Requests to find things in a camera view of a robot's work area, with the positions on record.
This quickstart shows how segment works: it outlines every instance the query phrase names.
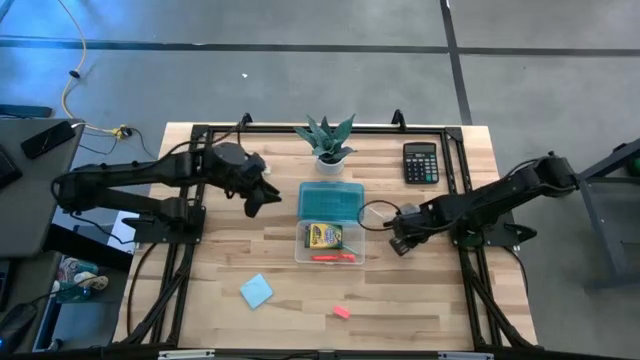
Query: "wooden tabletop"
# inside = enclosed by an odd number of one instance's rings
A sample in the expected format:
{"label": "wooden tabletop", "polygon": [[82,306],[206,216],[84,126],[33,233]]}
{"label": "wooden tabletop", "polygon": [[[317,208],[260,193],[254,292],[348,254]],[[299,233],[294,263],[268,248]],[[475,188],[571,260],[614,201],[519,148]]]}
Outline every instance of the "wooden tabletop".
{"label": "wooden tabletop", "polygon": [[[167,124],[161,153],[188,140],[192,126]],[[462,129],[474,188],[498,179],[488,128]],[[346,145],[358,152],[347,157],[344,172],[322,176],[314,168],[310,146],[297,135],[243,133],[242,146],[266,160],[271,174],[265,179],[281,191],[283,201],[263,206],[250,219],[244,214],[242,200],[227,200],[222,190],[206,188],[207,222],[191,270],[180,347],[472,349],[460,261],[447,234],[432,236],[428,243],[399,257],[388,244],[391,232],[367,232],[362,266],[298,264],[294,260],[301,182],[361,183],[366,201],[385,199],[398,205],[419,204],[448,193],[445,181],[422,186],[404,183],[402,145],[410,141],[438,144],[443,177],[437,136],[352,134]],[[462,189],[455,151],[453,154],[458,188]],[[163,185],[151,189],[151,196],[157,198],[177,194],[177,189]],[[388,212],[384,205],[378,210]],[[129,279],[147,246],[136,251]],[[167,248],[158,245],[140,272],[133,296],[134,326],[158,296]],[[535,343],[517,262],[500,248],[487,248],[487,260],[497,303],[522,335]],[[274,294],[252,311],[240,295],[240,287],[257,274],[264,275]],[[125,296],[115,341],[126,336],[126,302]],[[333,315],[334,305],[346,307],[351,318]],[[486,312],[482,305],[479,308],[483,334],[489,339]],[[169,310],[163,339],[171,315]]]}

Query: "potted plant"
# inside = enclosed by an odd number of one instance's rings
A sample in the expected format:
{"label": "potted plant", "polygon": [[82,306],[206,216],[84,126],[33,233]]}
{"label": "potted plant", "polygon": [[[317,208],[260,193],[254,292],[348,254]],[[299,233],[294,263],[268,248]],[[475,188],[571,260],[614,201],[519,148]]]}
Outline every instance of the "potted plant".
{"label": "potted plant", "polygon": [[333,132],[329,127],[326,116],[322,118],[322,123],[318,126],[316,121],[307,115],[309,128],[311,129],[310,133],[301,127],[293,128],[301,138],[308,141],[313,147],[313,155],[318,157],[316,169],[321,174],[335,175],[341,173],[344,169],[345,156],[355,151],[348,146],[342,146],[349,134],[351,134],[353,118],[355,117],[356,114],[351,115],[350,118],[340,123]]}

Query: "sticky note pad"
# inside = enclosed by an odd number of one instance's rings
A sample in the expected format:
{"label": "sticky note pad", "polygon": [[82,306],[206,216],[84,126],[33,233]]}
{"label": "sticky note pad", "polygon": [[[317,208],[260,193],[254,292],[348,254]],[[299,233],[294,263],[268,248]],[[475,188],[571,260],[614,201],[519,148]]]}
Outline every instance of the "sticky note pad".
{"label": "sticky note pad", "polygon": [[240,292],[251,309],[257,308],[273,295],[273,290],[271,290],[262,274],[254,276],[246,284],[242,285]]}
{"label": "sticky note pad", "polygon": [[343,319],[348,319],[349,316],[351,316],[351,313],[349,313],[349,310],[343,308],[342,306],[334,306],[333,307],[333,313],[340,316]]}

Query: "calculator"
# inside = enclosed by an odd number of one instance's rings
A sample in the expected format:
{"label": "calculator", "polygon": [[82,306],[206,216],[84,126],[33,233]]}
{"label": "calculator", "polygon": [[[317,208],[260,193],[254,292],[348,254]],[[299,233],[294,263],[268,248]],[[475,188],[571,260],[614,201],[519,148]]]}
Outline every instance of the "calculator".
{"label": "calculator", "polygon": [[438,182],[436,144],[412,142],[402,148],[404,181],[407,184],[435,184]]}

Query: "concrete floor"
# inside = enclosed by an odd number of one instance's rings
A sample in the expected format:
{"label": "concrete floor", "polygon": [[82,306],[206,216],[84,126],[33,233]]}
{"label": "concrete floor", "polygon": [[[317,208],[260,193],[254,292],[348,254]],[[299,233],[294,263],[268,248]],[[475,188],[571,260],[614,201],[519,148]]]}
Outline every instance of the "concrete floor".
{"label": "concrete floor", "polygon": [[[447,45],[437,0],[66,1],[94,40],[296,45]],[[633,0],[450,0],[458,46],[637,49]],[[0,41],[77,38],[52,0],[15,0]],[[80,51],[0,48],[3,103],[60,109]],[[640,135],[639,57],[461,56],[473,124],[488,125],[501,172],[555,150],[576,171]],[[91,50],[69,96],[81,118],[122,123],[157,153],[167,121],[294,121],[306,113],[385,123],[401,108],[412,124],[461,124],[448,54]],[[84,137],[101,150],[110,140]],[[137,139],[108,157],[79,151],[75,165],[146,159]],[[146,188],[135,189],[145,192]],[[579,195],[538,199],[519,223],[539,231],[523,246],[541,345],[637,357],[638,288],[586,293],[604,254]],[[113,221],[96,211],[93,219]],[[59,215],[58,222],[71,224]]]}

